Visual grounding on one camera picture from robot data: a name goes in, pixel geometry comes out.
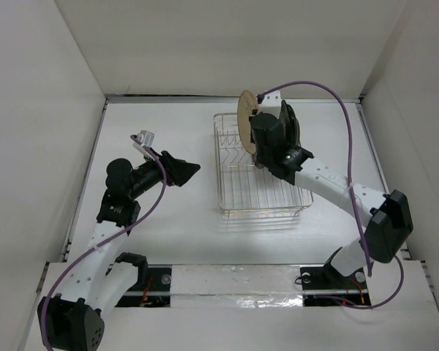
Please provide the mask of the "beige bird pattern plate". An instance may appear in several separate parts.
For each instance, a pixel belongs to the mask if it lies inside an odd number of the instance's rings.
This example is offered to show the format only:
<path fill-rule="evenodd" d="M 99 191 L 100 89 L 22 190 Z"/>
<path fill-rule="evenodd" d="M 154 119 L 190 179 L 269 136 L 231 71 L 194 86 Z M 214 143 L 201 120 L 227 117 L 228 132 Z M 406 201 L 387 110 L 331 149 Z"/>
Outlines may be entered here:
<path fill-rule="evenodd" d="M 249 90 L 244 90 L 239 97 L 237 104 L 237 126 L 239 137 L 244 150 L 249 154 L 256 151 L 255 144 L 252 142 L 252 132 L 249 118 L 258 110 L 257 97 Z"/>

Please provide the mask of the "black square floral plate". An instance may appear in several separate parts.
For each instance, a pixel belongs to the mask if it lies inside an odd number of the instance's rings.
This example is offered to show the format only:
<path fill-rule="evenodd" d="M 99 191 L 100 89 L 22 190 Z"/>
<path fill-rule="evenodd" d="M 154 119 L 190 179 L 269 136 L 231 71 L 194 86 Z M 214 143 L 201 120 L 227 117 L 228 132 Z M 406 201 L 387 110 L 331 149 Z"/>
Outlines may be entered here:
<path fill-rule="evenodd" d="M 283 99 L 279 119 L 283 124 L 285 139 L 288 143 L 296 146 L 296 130 L 292 107 Z"/>

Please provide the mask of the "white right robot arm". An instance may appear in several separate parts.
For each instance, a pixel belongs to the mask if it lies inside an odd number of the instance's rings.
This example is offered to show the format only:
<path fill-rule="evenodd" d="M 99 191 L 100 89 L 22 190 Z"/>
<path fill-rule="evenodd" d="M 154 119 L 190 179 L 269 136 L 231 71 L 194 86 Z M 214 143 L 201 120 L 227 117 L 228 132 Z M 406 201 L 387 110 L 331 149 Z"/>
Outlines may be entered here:
<path fill-rule="evenodd" d="M 249 120 L 258 163 L 275 177 L 310 190 L 350 214 L 362 228 L 360 237 L 327 259 L 324 281 L 341 287 L 350 275 L 374 262 L 390 263 L 408 236 L 413 220 L 407 196 L 387 194 L 350 181 L 313 154 L 285 139 L 283 123 L 269 113 Z"/>

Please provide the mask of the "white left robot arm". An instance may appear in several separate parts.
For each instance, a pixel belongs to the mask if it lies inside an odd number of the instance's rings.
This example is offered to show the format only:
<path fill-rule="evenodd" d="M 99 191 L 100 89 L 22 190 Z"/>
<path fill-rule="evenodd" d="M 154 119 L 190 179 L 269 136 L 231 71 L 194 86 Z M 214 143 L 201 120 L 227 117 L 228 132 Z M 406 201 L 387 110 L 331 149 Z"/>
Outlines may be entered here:
<path fill-rule="evenodd" d="M 47 350 L 96 350 L 105 318 L 129 288 L 148 283 L 145 256 L 121 250 L 132 229 L 146 219 L 137 198 L 157 184 L 181 187 L 200 165 L 143 148 L 145 162 L 134 168 L 115 159 L 106 168 L 106 190 L 86 251 L 62 272 L 38 306 Z"/>

